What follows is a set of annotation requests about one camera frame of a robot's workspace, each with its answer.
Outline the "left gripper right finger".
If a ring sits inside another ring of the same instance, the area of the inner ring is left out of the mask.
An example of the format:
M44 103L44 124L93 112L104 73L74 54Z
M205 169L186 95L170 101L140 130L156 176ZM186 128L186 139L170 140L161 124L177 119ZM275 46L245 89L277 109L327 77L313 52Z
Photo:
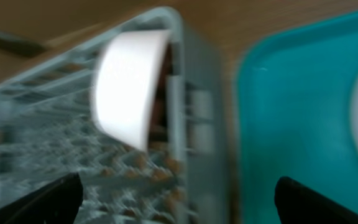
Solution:
M275 186L274 202L285 224L358 224L358 214L289 177Z

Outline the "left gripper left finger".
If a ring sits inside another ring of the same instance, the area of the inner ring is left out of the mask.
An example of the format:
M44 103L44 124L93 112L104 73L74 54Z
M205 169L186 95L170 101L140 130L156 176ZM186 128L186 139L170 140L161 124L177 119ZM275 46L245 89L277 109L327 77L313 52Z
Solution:
M69 173L0 208L0 224L73 224L82 202L80 176Z

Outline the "grey plastic dish rack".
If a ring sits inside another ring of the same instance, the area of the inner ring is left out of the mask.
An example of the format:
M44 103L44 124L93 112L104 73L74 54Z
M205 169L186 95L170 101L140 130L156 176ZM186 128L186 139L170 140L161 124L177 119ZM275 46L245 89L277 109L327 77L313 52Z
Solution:
M105 46L142 30L171 32L145 152L98 130L90 106ZM74 223L228 223L225 130L219 54L176 10L151 9L0 83L0 208L77 173Z

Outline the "teal plastic tray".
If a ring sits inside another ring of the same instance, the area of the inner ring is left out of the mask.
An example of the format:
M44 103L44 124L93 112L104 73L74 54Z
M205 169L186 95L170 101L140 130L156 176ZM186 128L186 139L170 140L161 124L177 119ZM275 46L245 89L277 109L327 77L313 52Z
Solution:
M236 81L244 223L278 223L289 176L358 213L349 106L358 76L358 11L272 35Z

